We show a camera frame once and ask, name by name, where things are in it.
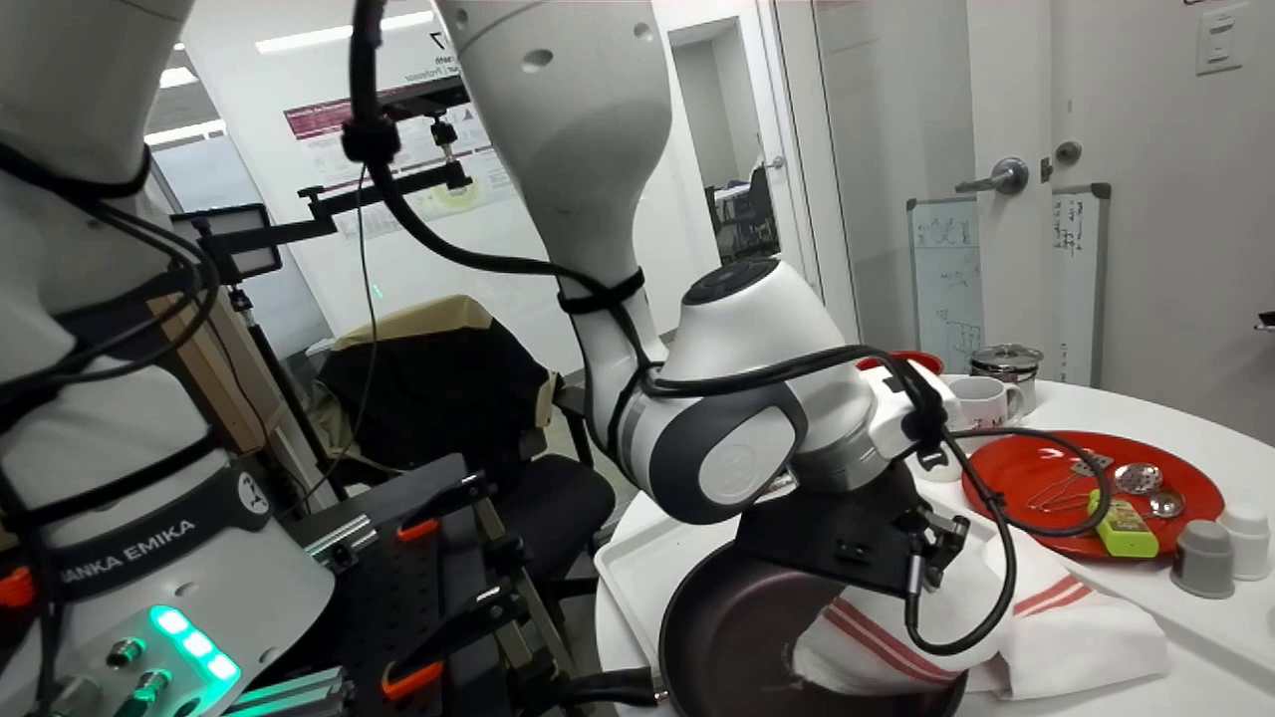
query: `red plate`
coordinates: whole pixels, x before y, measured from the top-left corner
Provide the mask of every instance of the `red plate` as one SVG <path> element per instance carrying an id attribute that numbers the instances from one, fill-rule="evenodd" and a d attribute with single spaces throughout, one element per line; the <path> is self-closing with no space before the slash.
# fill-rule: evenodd
<path id="1" fill-rule="evenodd" d="M 1172 560 L 1179 550 L 1179 533 L 1186 524 L 1211 524 L 1224 516 L 1224 496 L 1211 487 L 1206 473 L 1198 473 L 1192 464 L 1117 436 L 1086 436 L 1086 431 L 1054 431 L 1059 440 L 1073 440 L 1077 447 L 1111 457 L 1111 469 L 1125 464 L 1150 464 L 1162 473 L 1162 487 L 1183 499 L 1183 516 L 1162 524 L 1147 516 L 1143 496 L 1121 496 L 1128 506 L 1135 506 L 1147 524 L 1147 530 L 1159 538 L 1159 560 Z M 989 483 L 993 496 L 998 496 L 1005 516 L 1013 516 L 1025 525 L 1078 525 L 1086 517 L 1086 489 L 1097 489 L 1091 480 L 1073 469 L 1073 456 L 1036 444 L 1036 440 L 998 440 L 973 456 L 974 473 Z M 978 516 L 985 502 L 965 480 L 965 502 Z M 1040 538 L 1042 546 L 1086 560 L 1086 564 L 1111 564 L 1105 544 L 1097 533 L 1085 538 Z"/>

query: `door handle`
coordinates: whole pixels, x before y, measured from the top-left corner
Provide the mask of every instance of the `door handle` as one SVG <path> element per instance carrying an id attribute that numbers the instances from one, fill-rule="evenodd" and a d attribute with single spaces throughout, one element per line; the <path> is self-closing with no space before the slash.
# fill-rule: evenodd
<path id="1" fill-rule="evenodd" d="M 993 176 L 985 181 L 973 181 L 973 184 L 956 184 L 961 194 L 973 194 L 973 190 L 997 190 L 997 194 L 1018 194 L 1028 189 L 1032 173 L 1028 164 L 1018 161 L 998 161 L 993 167 Z"/>

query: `white table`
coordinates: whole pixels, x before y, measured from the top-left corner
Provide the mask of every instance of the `white table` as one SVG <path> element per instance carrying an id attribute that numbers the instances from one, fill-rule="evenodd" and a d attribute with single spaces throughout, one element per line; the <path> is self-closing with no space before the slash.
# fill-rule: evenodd
<path id="1" fill-rule="evenodd" d="M 1105 431 L 1162 447 L 1198 468 L 1206 480 L 1213 480 L 1228 502 L 1243 496 L 1243 502 L 1265 512 L 1265 517 L 1275 524 L 1275 452 L 1228 425 L 1155 402 L 1062 383 L 1040 383 L 1036 411 L 1028 411 L 1018 425 Z M 915 483 L 929 502 L 973 516 L 961 499 L 953 468 L 944 473 L 915 473 Z M 636 496 L 625 517 L 617 524 L 612 544 L 625 544 L 656 524 L 668 517 L 644 496 Z M 1172 672 L 1125 690 L 1098 690 L 1054 702 L 966 699 L 961 714 L 1275 714 L 1275 580 L 1239 582 L 1235 597 L 1228 603 L 1198 603 L 1176 591 L 1166 569 L 1077 568 L 1077 576 L 1159 617 L 1162 633 L 1172 637 Z M 605 585 L 599 591 L 595 627 L 601 671 L 644 667 Z M 665 717 L 673 711 L 656 706 L 622 714 Z"/>

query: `red stripe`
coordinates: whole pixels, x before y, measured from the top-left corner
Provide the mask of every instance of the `red stripe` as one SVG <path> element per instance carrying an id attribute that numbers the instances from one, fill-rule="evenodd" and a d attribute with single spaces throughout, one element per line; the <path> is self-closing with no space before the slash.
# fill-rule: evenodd
<path id="1" fill-rule="evenodd" d="M 912 663 L 888 654 L 879 641 L 871 641 L 871 633 L 863 633 L 863 631 L 852 627 L 848 617 L 824 610 L 824 622 L 828 622 L 836 633 L 859 641 L 859 645 L 863 645 L 867 654 L 876 654 L 883 667 L 893 667 L 893 671 L 900 671 L 900 672 L 909 672 L 909 678 L 915 678 L 915 683 L 935 683 L 935 686 L 944 686 L 941 678 L 933 678 L 933 672 L 915 671 Z"/>
<path id="2" fill-rule="evenodd" d="M 859 613 L 856 607 L 848 603 L 834 603 L 828 607 L 836 617 L 859 627 L 879 650 L 895 654 L 900 663 L 909 663 L 912 671 L 921 671 L 929 683 L 956 683 L 956 672 L 924 663 L 912 645 L 904 645 L 900 637 L 883 633 L 867 613 Z"/>
<path id="3" fill-rule="evenodd" d="M 1032 607 L 1032 610 L 1017 613 L 1017 617 L 1046 613 L 1046 610 L 1073 607 L 1073 603 L 1078 603 L 1078 597 L 1086 597 L 1086 593 L 1091 593 L 1091 591 L 1078 582 L 1077 591 L 1066 591 L 1066 593 L 1059 593 L 1059 597 L 1053 597 L 1053 603 L 1042 603 L 1042 607 Z"/>
<path id="4" fill-rule="evenodd" d="M 1077 585 L 1085 585 L 1085 582 L 1077 576 L 1066 576 L 1066 580 L 1053 582 L 1046 591 L 1040 591 L 1040 593 L 1025 597 L 1018 607 L 1013 607 L 1013 613 L 1032 613 L 1036 607 L 1042 607 L 1042 603 L 1053 603 L 1053 597 L 1059 597 L 1059 593 L 1066 593 Z"/>

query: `chair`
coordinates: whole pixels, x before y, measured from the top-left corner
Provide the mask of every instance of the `chair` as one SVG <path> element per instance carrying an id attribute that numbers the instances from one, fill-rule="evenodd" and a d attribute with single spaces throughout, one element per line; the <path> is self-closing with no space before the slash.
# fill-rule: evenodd
<path id="1" fill-rule="evenodd" d="M 545 456 L 540 431 L 564 383 L 540 372 L 480 305 L 458 297 L 352 331 L 330 343 L 317 379 L 358 456 L 352 464 L 358 469 L 340 480 L 385 483 L 462 456 L 468 469 L 492 480 L 492 506 L 520 538 L 539 585 L 556 593 L 571 568 L 595 550 L 612 489 L 591 469 L 583 415 L 564 415 L 576 457 Z"/>

